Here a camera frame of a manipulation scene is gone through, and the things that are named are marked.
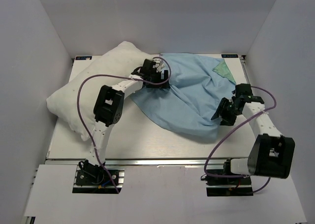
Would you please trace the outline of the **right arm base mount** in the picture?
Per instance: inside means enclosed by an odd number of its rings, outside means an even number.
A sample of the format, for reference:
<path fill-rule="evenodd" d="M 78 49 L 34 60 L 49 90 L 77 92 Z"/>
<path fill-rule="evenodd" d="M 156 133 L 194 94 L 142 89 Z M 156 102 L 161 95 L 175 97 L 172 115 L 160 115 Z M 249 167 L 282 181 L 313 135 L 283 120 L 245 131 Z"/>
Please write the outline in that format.
<path fill-rule="evenodd" d="M 201 181 L 206 182 L 208 197 L 253 196 L 247 159 L 227 159 L 222 164 L 204 164 Z"/>

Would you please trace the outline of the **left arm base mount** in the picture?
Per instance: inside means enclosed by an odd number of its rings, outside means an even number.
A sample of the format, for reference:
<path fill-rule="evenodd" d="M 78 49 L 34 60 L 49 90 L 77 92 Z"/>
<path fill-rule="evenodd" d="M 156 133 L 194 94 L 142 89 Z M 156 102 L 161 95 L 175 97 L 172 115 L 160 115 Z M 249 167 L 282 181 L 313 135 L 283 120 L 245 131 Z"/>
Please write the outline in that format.
<path fill-rule="evenodd" d="M 80 161 L 75 173 L 72 193 L 118 194 L 124 183 L 123 170 L 109 169 L 110 175 L 101 167 Z"/>

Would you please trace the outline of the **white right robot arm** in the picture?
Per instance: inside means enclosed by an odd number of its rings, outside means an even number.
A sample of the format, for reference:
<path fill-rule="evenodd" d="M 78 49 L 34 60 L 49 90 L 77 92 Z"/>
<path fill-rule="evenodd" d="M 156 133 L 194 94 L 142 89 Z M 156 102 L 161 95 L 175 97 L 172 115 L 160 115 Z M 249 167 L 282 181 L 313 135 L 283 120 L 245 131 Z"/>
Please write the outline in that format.
<path fill-rule="evenodd" d="M 295 142 L 274 126 L 267 113 L 274 107 L 266 108 L 262 97 L 254 96 L 252 89 L 250 84 L 236 85 L 233 97 L 222 98 L 212 116 L 213 120 L 220 118 L 222 126 L 233 126 L 237 116 L 243 115 L 246 120 L 231 130 L 228 136 L 245 124 L 251 126 L 255 135 L 247 158 L 228 159 L 223 165 L 222 174 L 205 172 L 210 177 L 223 178 L 228 184 L 248 176 L 286 179 L 290 174 Z"/>

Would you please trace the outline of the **blue green satin pillowcase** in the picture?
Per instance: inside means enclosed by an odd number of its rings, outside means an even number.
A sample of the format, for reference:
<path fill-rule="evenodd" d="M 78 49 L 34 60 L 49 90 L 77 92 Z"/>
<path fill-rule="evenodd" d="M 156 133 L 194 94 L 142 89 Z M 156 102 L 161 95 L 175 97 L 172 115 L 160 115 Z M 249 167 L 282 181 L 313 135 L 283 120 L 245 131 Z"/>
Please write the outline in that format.
<path fill-rule="evenodd" d="M 180 135 L 215 141 L 221 119 L 212 119 L 236 82 L 222 58 L 162 54 L 170 65 L 169 89 L 144 87 L 131 100 L 155 124 Z"/>

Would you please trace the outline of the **white pillow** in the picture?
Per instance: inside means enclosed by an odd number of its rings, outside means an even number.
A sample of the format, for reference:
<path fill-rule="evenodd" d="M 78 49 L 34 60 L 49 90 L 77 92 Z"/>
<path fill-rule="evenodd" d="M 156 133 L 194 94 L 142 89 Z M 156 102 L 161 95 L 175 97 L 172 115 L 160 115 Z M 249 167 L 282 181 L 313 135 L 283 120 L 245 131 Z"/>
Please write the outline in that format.
<path fill-rule="evenodd" d="M 153 55 L 139 50 L 134 44 L 124 41 L 93 61 L 73 80 L 50 95 L 46 100 L 47 108 L 51 113 L 67 122 L 70 129 L 79 134 L 83 141 L 87 141 L 90 137 L 77 112 L 77 94 L 82 82 L 97 74 L 128 77 L 135 68 L 143 64 L 145 59 L 152 57 Z M 113 86 L 121 81 L 121 79 L 111 77 L 95 77 L 84 84 L 79 103 L 81 115 L 89 131 L 94 128 L 93 108 L 100 88 L 103 85 Z"/>

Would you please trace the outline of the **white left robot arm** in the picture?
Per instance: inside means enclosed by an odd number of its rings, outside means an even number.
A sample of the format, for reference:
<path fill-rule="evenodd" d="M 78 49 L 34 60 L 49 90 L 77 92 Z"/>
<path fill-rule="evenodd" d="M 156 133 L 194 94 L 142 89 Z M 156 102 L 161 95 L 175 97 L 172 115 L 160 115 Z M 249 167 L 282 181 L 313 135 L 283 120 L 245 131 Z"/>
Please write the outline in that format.
<path fill-rule="evenodd" d="M 143 65 L 137 67 L 128 77 L 108 75 L 122 81 L 113 86 L 102 86 L 94 105 L 95 124 L 90 133 L 92 148 L 87 160 L 90 164 L 103 166 L 110 133 L 122 116 L 124 101 L 131 94 L 142 88 L 170 89 L 169 79 L 171 69 L 164 70 L 164 64 L 169 66 L 162 57 L 145 59 Z"/>

